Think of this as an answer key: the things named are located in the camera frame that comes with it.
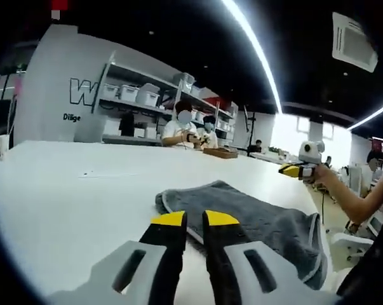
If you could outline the person's right hand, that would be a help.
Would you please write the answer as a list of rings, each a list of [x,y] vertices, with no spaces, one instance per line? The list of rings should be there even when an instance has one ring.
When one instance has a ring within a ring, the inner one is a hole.
[[[322,185],[326,189],[329,189],[337,177],[326,165],[320,164],[316,166],[313,178],[314,181],[312,183],[314,185]]]

